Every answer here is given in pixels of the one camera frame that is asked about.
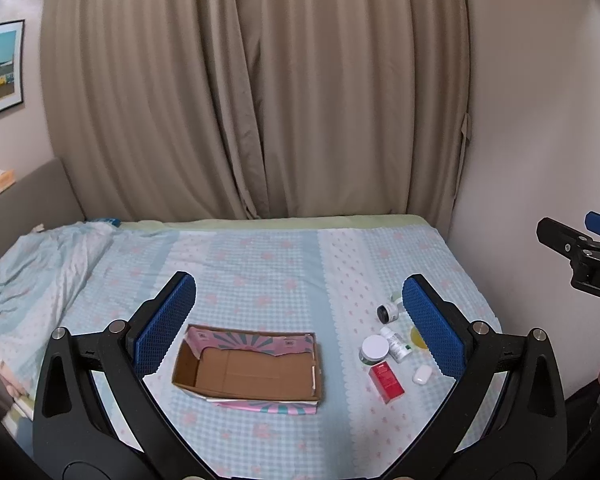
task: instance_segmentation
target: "metal bolt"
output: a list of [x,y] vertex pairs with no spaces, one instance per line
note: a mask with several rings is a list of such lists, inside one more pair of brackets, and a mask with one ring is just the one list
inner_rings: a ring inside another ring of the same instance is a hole
[[532,334],[538,341],[544,341],[546,339],[546,332],[541,328],[535,328]]
[[476,321],[474,323],[474,332],[477,334],[485,335],[489,331],[489,325],[482,321]]
[[117,334],[118,332],[122,332],[125,329],[126,323],[121,319],[117,319],[109,323],[109,332]]
[[58,327],[56,328],[52,333],[51,333],[51,337],[53,339],[62,339],[64,337],[64,334],[66,334],[66,329],[64,327]]

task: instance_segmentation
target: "beige curtain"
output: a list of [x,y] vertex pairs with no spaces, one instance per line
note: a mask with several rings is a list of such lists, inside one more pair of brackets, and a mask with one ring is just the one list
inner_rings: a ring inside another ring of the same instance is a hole
[[448,228],[465,0],[46,0],[41,53],[87,216]]

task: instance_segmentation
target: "mattress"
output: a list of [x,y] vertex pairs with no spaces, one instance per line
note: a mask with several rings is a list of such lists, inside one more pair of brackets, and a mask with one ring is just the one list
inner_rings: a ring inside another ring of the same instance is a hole
[[[158,371],[144,378],[174,427],[225,477],[375,477],[408,447],[454,380],[417,350],[401,364],[390,361],[406,393],[386,406],[358,348],[381,327],[376,307],[410,274],[422,273],[469,320],[500,331],[438,232],[418,217],[75,224],[27,235],[0,261],[0,359],[33,392],[55,326],[99,332],[128,319],[177,270],[198,286],[187,323],[315,332],[320,344],[325,395],[315,415],[218,408],[171,385],[184,326]],[[394,330],[410,328],[403,312]],[[421,364],[436,370],[424,386],[411,381]],[[94,376],[120,439],[137,447],[106,380]],[[492,381],[461,447],[480,437],[502,382],[500,375]]]

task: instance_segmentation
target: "picture frame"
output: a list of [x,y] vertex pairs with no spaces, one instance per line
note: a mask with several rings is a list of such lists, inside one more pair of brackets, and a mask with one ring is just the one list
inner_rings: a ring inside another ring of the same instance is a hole
[[24,20],[0,23],[0,112],[24,102]]

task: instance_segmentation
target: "small red box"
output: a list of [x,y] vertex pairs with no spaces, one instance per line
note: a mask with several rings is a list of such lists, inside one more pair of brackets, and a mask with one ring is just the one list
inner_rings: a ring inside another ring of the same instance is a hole
[[369,370],[369,375],[385,404],[397,399],[404,393],[404,388],[398,382],[387,361],[373,365]]

